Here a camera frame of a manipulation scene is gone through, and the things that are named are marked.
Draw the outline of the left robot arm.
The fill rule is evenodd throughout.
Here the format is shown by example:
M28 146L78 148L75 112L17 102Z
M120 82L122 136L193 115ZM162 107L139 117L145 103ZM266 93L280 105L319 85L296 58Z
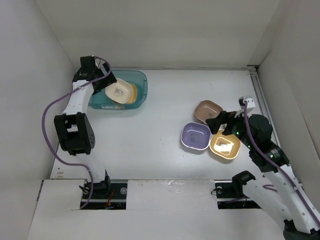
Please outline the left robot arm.
M101 57L95 55L80 57L80 68L73 76L72 90L66 95L68 103L63 112L53 119L59 146L74 158L90 155L96 144L95 133L87 116L90 98L117 82L109 63L104 60L99 64L99 61ZM111 194L111 180L103 167L86 158L80 162L60 162L87 171L89 180L82 187L87 194L95 193L103 199Z

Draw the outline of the brown panda plate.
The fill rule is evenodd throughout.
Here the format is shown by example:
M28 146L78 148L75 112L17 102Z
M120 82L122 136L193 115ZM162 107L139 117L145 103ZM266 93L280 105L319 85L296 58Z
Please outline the brown panda plate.
M223 108L211 100L203 100L194 110L195 117L202 123L206 123L207 119L216 118Z

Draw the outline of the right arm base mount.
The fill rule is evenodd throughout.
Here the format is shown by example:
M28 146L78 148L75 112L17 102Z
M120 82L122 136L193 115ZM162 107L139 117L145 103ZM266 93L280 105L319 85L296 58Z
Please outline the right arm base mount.
M231 182L215 182L211 195L216 197L219 210L260 209L252 199L237 193Z

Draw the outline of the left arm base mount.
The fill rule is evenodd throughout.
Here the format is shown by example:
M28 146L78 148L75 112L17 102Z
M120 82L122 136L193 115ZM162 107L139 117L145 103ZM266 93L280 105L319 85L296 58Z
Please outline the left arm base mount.
M82 191L80 201L81 210L125 210L127 204L128 181L110 180L108 176L104 181L93 185L91 192L91 183L85 182L79 186Z

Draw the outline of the cream panda plate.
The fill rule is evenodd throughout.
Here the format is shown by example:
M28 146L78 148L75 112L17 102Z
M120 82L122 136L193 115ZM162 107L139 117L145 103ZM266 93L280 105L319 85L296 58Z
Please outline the cream panda plate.
M134 93L132 85L121 78L105 88L105 95L119 104L127 104Z

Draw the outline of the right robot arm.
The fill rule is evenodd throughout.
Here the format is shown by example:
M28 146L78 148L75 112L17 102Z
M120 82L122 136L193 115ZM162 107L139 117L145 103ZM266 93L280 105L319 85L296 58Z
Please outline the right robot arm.
M296 179L284 151L271 140L272 125L262 115L240 115L221 111L205 121L213 134L225 125L223 135L237 137L248 149L249 157L271 182L277 194L270 194L249 171L232 177L231 191L237 197L248 197L280 227L286 240L318 240L320 213L313 206Z

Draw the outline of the orange panda plate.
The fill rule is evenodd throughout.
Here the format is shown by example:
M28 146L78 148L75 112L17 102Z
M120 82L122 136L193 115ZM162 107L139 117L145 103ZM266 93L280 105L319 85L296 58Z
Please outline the orange panda plate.
M131 88L117 86L114 90L116 98L112 99L112 102L117 104L133 104L137 99L137 87L134 84L130 84L130 86Z

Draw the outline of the large purple panda plate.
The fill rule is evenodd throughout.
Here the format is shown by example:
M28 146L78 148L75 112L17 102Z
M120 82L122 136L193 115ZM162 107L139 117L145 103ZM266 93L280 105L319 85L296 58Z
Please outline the large purple panda plate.
M181 133L181 143L190 149L203 151L208 148L212 134L207 125L189 122Z

